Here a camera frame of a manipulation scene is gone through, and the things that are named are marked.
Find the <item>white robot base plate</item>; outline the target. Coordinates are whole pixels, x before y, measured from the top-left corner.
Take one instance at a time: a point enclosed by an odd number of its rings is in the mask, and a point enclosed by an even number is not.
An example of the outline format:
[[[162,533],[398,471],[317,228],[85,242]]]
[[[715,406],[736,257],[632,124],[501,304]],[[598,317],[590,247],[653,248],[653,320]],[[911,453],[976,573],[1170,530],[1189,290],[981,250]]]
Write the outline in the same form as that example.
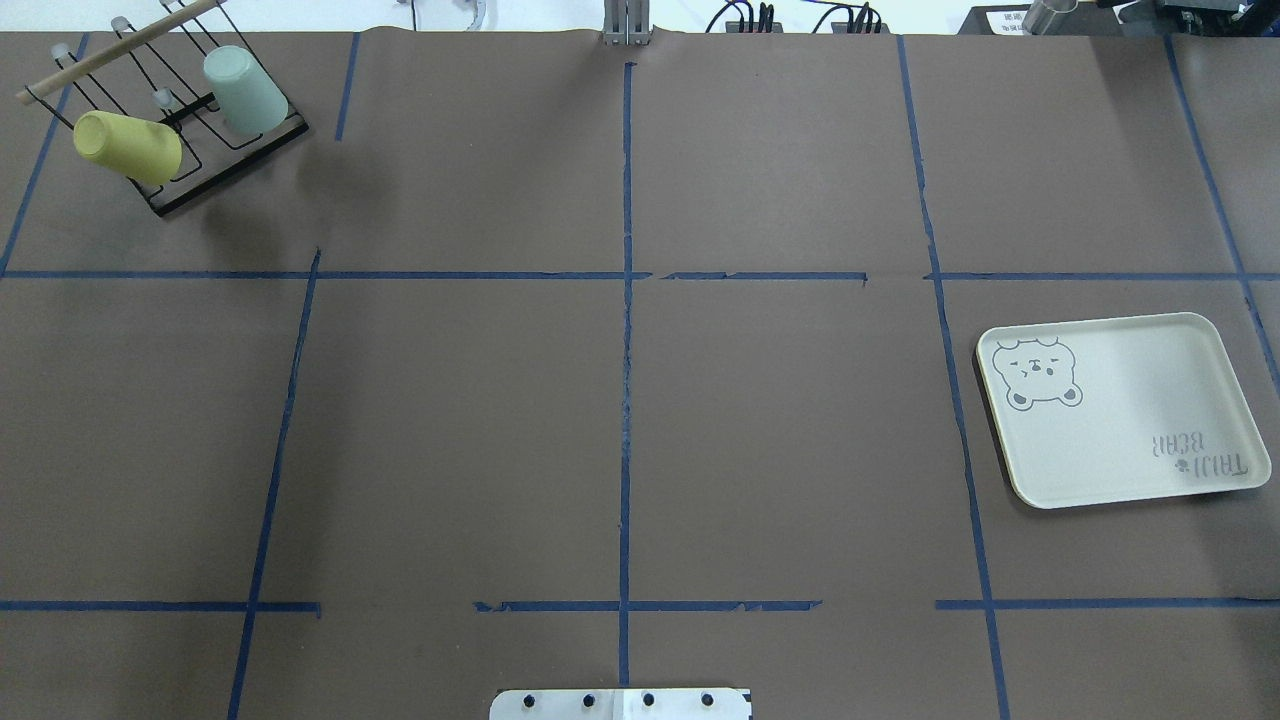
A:
[[[728,687],[502,691],[489,719],[753,719],[749,691]]]

